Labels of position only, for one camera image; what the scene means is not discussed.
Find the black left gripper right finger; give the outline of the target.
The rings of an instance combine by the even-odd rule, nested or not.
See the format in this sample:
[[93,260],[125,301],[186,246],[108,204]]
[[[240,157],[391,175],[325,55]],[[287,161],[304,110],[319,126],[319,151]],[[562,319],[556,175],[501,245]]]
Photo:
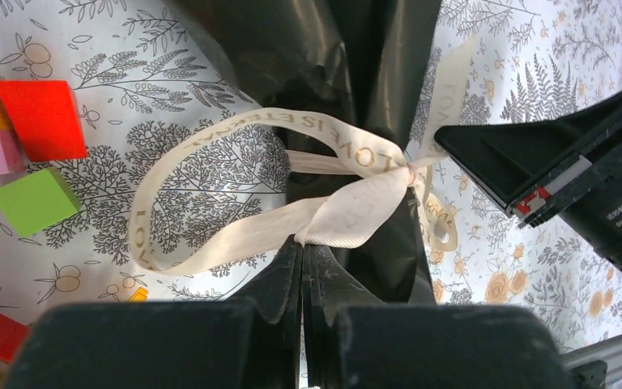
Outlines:
[[529,310],[386,304],[325,246],[304,250],[304,325],[312,387],[574,387]]

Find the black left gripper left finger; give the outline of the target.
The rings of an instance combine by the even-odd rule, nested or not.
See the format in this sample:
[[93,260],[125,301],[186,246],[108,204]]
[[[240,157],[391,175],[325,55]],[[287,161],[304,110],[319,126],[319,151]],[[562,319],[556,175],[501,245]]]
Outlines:
[[294,388],[302,247],[222,301],[82,303],[47,311],[5,388]]

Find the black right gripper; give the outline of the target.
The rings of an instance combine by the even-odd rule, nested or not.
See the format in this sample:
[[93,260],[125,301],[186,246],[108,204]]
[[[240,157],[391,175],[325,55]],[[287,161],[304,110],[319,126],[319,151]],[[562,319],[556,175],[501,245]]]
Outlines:
[[508,216],[558,215],[622,272],[622,91],[541,122],[443,126],[434,139]]

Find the cream ribbon with gold text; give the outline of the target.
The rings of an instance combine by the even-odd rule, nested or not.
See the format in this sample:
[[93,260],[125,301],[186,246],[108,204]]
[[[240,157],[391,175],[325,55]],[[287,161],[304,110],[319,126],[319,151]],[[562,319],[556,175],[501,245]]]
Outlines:
[[[407,193],[417,199],[424,244],[436,250],[456,250],[454,217],[431,191],[433,166],[446,156],[435,144],[434,135],[441,127],[459,122],[467,72],[477,44],[471,37],[439,61],[428,125],[413,161],[406,160],[401,148],[388,139],[324,113],[280,108],[238,114],[178,144],[152,166],[135,192],[128,226],[131,258],[149,271],[185,276],[277,249],[288,237],[301,245],[356,248],[393,215]],[[160,187],[186,157],[252,125],[283,127],[332,149],[332,156],[289,151],[293,172],[355,175],[357,181],[326,197],[298,200],[236,220],[189,258],[164,267],[152,252],[150,237],[151,214]]]

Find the peach flower bouquet black wrap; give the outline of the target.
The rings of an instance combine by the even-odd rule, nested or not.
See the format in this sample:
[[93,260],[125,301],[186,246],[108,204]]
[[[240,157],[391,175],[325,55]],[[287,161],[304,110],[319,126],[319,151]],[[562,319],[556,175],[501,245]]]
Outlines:
[[[405,151],[442,1],[164,1],[218,73],[263,107],[328,114]],[[356,176],[292,173],[287,202]],[[407,193],[357,249],[335,258],[385,302],[435,305]]]

